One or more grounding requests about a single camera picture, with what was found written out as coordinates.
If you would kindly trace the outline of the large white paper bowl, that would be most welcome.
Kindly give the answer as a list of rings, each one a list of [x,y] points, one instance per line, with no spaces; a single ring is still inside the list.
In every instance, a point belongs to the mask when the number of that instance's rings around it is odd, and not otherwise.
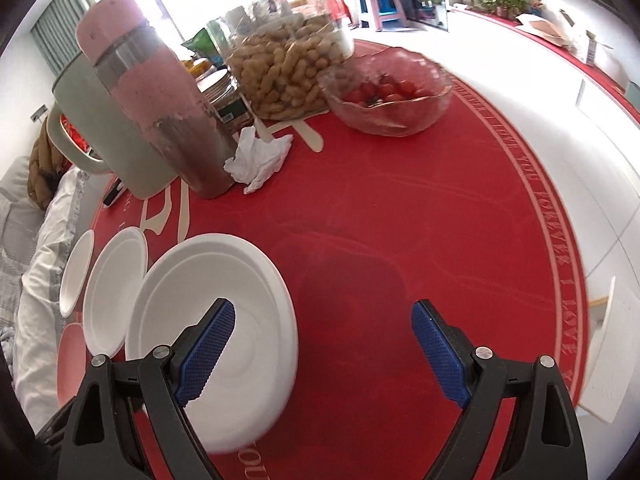
[[[239,451],[277,421],[291,395],[298,335],[290,294],[256,246],[230,234],[204,234],[165,252],[145,275],[125,340],[135,360],[171,344],[218,298],[235,308],[228,344],[201,395],[186,406],[207,452]]]

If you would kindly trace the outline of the medium white paper bowl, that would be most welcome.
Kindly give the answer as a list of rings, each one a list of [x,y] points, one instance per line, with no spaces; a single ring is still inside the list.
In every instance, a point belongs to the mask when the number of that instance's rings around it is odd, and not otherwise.
[[[96,259],[82,307],[85,342],[93,356],[114,358],[124,345],[148,258],[142,231],[130,226],[118,232]]]

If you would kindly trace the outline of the pink plastic plate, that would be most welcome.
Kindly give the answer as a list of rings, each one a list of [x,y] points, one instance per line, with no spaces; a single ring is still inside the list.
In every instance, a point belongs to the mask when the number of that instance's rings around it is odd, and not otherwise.
[[[80,323],[68,324],[58,346],[58,406],[62,408],[76,396],[87,368],[87,347]]]

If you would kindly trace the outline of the small white paper bowl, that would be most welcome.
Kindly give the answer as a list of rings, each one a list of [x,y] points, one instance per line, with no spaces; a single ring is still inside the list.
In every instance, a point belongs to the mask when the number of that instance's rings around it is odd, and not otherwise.
[[[60,287],[60,315],[69,318],[76,308],[79,295],[84,288],[94,247],[94,232],[88,229],[78,238],[62,275]]]

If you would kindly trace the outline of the round red table mat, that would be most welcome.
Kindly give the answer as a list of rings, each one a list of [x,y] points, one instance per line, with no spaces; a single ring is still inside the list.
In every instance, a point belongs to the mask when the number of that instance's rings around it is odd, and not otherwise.
[[[503,359],[553,356],[572,396],[588,344],[582,260],[558,193],[510,122],[463,80],[426,131],[393,139],[314,116],[257,192],[201,200],[174,182],[96,210],[96,244],[142,229],[152,259],[228,233],[260,248],[293,300],[299,358],[278,422],[214,462],[228,479],[420,479],[459,410],[410,325],[428,299]]]

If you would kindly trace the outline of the black remote control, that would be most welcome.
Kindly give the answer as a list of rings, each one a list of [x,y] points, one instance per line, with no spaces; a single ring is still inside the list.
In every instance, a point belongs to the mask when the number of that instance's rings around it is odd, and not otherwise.
[[[104,208],[110,208],[119,200],[119,197],[122,196],[127,191],[126,185],[124,182],[117,178],[108,190],[105,192],[102,198],[102,204]]]

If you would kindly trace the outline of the brown knotted cushion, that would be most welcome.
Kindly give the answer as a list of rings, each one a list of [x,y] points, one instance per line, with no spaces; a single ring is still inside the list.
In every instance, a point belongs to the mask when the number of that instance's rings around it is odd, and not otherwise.
[[[49,139],[47,125],[42,124],[29,156],[27,178],[28,196],[41,210],[48,208],[70,166],[70,161]]]

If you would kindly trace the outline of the crumpled white tissue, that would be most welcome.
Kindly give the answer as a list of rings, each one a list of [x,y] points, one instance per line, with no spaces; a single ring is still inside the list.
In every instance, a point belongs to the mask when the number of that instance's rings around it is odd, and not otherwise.
[[[224,162],[224,171],[234,182],[244,185],[244,194],[255,193],[280,171],[292,142],[292,134],[266,142],[257,135],[255,127],[245,127],[234,155]]]

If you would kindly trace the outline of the pale green electric kettle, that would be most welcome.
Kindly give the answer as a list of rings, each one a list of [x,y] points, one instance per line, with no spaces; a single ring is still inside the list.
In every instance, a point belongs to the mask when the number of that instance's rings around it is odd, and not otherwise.
[[[79,169],[111,172],[139,200],[162,192],[175,180],[175,171],[143,140],[138,125],[106,91],[83,53],[63,68],[52,93],[48,137]]]

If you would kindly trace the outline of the pink steel thermos bottle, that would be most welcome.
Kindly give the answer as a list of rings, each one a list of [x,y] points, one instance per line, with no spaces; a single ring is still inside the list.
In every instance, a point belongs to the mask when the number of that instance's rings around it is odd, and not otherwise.
[[[203,200],[232,188],[235,140],[134,0],[101,0],[76,28],[99,80],[142,138]]]

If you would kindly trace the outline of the red long counter runner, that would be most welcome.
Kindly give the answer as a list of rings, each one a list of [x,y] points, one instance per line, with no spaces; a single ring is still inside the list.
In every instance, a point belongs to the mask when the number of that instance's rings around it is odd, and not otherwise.
[[[613,78],[608,76],[603,70],[597,68],[597,66],[587,65],[582,61],[579,61],[575,55],[572,55],[570,53],[570,50],[568,50],[567,47],[557,46],[553,42],[544,39],[541,36],[534,34],[533,32],[529,32],[523,25],[518,25],[515,22],[506,20],[505,18],[498,18],[498,16],[492,14],[486,14],[468,8],[462,8],[460,4],[448,6],[447,10],[449,12],[457,12],[467,16],[474,16],[474,18],[480,18],[487,23],[499,25],[505,29],[509,29],[511,32],[517,32],[519,35],[533,40],[536,42],[536,44],[540,44],[546,49],[554,52],[556,55],[559,55],[563,60],[572,64],[589,79],[591,79],[597,86],[600,87],[602,91],[604,91],[612,100],[614,100],[636,124],[639,123],[639,112],[634,108],[631,102],[626,99],[623,87],[618,84]]]

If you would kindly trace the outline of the glass bowl with tomatoes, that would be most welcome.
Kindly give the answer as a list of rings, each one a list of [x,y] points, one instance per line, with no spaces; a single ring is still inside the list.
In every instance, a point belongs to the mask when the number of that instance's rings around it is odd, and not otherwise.
[[[318,77],[329,109],[346,126],[402,138],[444,116],[454,80],[437,63],[403,48],[353,56]]]

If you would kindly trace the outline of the jar of peanuts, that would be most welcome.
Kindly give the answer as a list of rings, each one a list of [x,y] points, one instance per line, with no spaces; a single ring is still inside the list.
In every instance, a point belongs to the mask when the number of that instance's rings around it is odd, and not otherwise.
[[[326,109],[318,78],[355,50],[344,0],[213,0],[207,25],[252,112],[290,120]]]

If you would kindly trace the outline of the pink plastic stool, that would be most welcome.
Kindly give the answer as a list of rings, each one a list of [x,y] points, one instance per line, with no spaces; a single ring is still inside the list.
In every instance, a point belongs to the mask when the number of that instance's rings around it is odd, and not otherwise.
[[[359,0],[359,21],[363,28],[382,32],[386,22],[406,27],[407,17],[400,0]]]

